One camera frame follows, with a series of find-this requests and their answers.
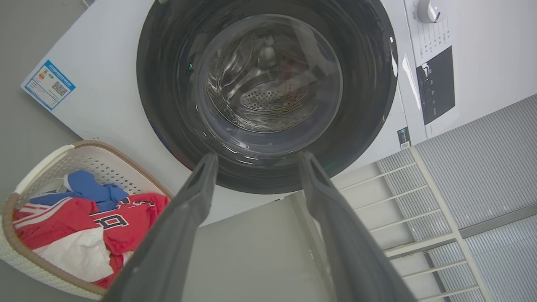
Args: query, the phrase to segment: white appliance body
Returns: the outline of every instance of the white appliance body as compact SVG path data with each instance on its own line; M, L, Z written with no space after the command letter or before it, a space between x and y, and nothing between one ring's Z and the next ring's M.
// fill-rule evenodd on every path
M423 25L421 32L414 32L412 25L418 21L411 17L407 19L407 15L412 16L412 10L416 9L412 1L417 2L407 0L405 7L403 0L382 0L397 43L396 95L379 135L341 174L438 135L458 117L457 104L440 118L424 125L416 67L449 47L452 33L440 46L431 48L427 56L419 55L418 42L412 42L411 34L417 39L423 38L424 28L438 27L438 24ZM83 139L99 140L117 147L175 193L191 172L172 156L151 128L137 87L136 52L142 26L153 3L154 0L97 1L37 64L21 87ZM28 86L33 85L35 77L42 75L43 66L46 67L48 62L54 65L51 68L59 71L54 71L56 76L61 74L75 87L64 91L60 88L60 92L64 92L60 102L53 101L53 96L44 100L48 98L46 95L35 93ZM405 128L407 140L410 134L410 142L400 141L400 131ZM211 213L204 225L283 196L254 195L217 186Z

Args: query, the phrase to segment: front-load washing machine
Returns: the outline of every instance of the front-load washing machine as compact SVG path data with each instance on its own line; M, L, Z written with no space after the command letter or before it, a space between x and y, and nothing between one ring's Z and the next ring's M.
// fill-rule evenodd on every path
M334 176L434 135L421 70L402 0L106 0L22 87L171 192L218 154L207 224L300 190L300 151Z

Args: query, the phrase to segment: clothing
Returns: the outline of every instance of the clothing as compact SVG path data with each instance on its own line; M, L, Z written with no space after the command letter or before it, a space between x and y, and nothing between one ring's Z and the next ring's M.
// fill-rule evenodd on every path
M167 204L166 196L146 193L99 212L91 200L67 197L52 206L24 205L13 225L22 243L50 263L108 288Z
M34 250L58 268L86 282L95 282L114 273L110 251L103 241L103 227L67 235Z
M104 242L114 255L135 250L168 204L168 198L155 193L129 196L117 209L90 215L104 227Z
M51 179L50 181L45 182L42 184L35 192L30 196L30 198L45 196L49 194L56 194L56 193L66 193L69 190L63 185L64 180L63 176L60 178Z
M76 171L63 177L63 186L67 192L41 194L30 199L32 204L54 205L65 197L84 198L97 203L100 212L110 211L115 208L118 201L126 198L128 193L114 184L100 185L97 183L92 173L86 171Z
M127 261L132 256L133 252L128 251L126 253L123 253L121 255L110 255L110 267L114 271L113 274L107 276L106 278L103 278L99 281L94 282L95 285L98 285L100 287L108 288L110 285L114 282L114 280L117 278L119 273L121 272L121 269L127 264Z
M98 211L91 200L67 197L41 212L15 220L13 226L22 243L33 250L72 233L97 227L88 217Z

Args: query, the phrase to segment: gray floor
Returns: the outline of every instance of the gray floor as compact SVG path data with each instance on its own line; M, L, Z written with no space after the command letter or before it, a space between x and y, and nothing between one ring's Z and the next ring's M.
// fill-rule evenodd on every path
M0 200L53 150L80 138L20 88L85 11L80 0L0 2ZM56 290L0 261L2 301L90 301Z

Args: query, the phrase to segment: laundry basket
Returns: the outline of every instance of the laundry basket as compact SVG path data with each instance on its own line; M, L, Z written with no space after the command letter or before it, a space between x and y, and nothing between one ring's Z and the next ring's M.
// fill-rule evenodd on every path
M50 264L27 248L13 227L13 212L28 202L30 196L45 182L78 170L93 173L99 184L112 183L129 195L170 193L149 173L117 149L98 141L81 141L52 152L35 166L17 185L4 205L0 258L30 277L78 296L100 299L106 292L102 287L83 281Z

